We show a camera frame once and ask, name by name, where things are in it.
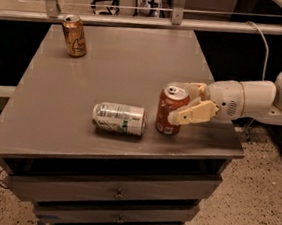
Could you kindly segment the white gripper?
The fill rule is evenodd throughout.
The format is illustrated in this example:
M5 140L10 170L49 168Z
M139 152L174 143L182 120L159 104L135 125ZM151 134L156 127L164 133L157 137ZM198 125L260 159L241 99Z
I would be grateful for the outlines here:
M217 81L208 86L210 101L201 100L207 92L206 84L185 83L184 87L192 101L169 113L167 120L171 125L199 124L214 116L217 120L235 120L243 113L244 89L237 81Z

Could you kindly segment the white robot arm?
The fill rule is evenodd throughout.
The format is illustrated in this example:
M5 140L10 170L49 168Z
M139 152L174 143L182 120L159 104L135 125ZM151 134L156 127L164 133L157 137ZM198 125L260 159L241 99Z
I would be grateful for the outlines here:
M184 83L191 101L168 115L172 125L217 120L253 118L265 124L282 125L282 72L274 82L216 81Z

